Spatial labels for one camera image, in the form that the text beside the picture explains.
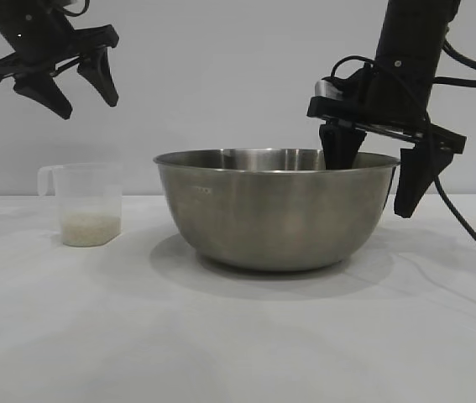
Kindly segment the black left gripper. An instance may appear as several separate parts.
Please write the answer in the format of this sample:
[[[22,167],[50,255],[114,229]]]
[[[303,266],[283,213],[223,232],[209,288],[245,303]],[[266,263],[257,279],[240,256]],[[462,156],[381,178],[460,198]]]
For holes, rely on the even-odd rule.
[[[119,41],[112,25],[74,29],[53,1],[0,1],[0,35],[13,48],[12,54],[0,59],[0,81],[21,75],[14,80],[17,94],[69,119],[73,108],[54,79],[33,73],[50,72],[62,61],[80,57],[77,73],[109,107],[117,106],[119,95],[107,54],[107,48]]]

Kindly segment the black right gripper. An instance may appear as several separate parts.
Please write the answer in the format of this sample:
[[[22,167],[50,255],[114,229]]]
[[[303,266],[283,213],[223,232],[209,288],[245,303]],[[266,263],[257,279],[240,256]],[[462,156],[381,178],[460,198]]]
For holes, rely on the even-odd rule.
[[[427,117],[448,22],[441,18],[387,18],[374,58],[350,55],[317,82],[307,115],[319,128],[327,170],[348,170],[368,132],[413,144],[400,151],[394,211],[410,218],[434,180],[461,153],[466,139]]]

